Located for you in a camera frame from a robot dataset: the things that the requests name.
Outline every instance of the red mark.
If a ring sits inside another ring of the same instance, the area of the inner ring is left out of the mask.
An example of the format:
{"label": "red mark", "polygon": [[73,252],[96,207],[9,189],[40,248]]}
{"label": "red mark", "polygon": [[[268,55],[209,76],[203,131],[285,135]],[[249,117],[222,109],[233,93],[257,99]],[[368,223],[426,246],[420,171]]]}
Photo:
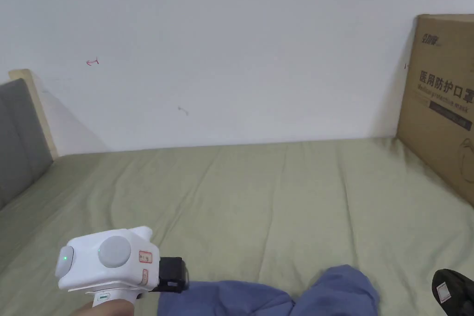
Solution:
{"label": "red mark", "polygon": [[92,63],[97,63],[97,64],[98,64],[98,63],[99,63],[99,59],[98,59],[97,57],[95,57],[95,60],[94,60],[94,61],[90,61],[90,60],[87,60],[87,61],[86,61],[86,64],[87,64],[88,66],[92,66]]}

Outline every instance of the white handheld device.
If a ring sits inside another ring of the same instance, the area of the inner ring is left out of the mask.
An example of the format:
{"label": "white handheld device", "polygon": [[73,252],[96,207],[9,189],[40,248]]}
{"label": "white handheld device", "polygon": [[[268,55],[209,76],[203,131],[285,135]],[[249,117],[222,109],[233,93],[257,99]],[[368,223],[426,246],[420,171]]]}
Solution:
{"label": "white handheld device", "polygon": [[146,226],[73,238],[56,265],[59,289],[94,294],[93,306],[114,299],[135,303],[160,283],[160,251]]}

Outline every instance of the blue cloth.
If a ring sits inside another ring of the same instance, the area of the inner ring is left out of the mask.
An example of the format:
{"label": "blue cloth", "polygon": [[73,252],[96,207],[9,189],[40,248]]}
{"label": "blue cloth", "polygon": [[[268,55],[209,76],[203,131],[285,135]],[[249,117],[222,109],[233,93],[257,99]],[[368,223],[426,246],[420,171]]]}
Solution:
{"label": "blue cloth", "polygon": [[158,316],[377,316],[378,303],[369,279],[340,265],[325,271],[297,302],[262,284],[191,282],[182,294],[160,296]]}

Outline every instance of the wrinkled sheet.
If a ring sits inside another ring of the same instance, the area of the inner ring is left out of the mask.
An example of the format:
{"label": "wrinkled sheet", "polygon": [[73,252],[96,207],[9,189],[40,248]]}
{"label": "wrinkled sheet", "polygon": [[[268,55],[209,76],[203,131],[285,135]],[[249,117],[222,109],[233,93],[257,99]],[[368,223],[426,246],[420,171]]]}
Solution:
{"label": "wrinkled sheet", "polygon": [[[474,277],[473,209],[397,139],[75,155],[0,211],[2,315],[63,316],[91,300],[58,290],[60,247],[138,225],[192,280],[258,282],[294,300],[353,265],[381,315],[443,315],[434,272]],[[147,295],[136,315],[157,304]]]}

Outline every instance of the hand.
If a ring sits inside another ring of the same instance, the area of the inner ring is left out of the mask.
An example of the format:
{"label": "hand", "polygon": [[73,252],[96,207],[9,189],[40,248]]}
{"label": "hand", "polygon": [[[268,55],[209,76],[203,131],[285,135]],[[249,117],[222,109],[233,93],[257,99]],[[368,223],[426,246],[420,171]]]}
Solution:
{"label": "hand", "polygon": [[105,301],[95,308],[92,304],[86,303],[71,316],[133,316],[133,304],[126,300]]}

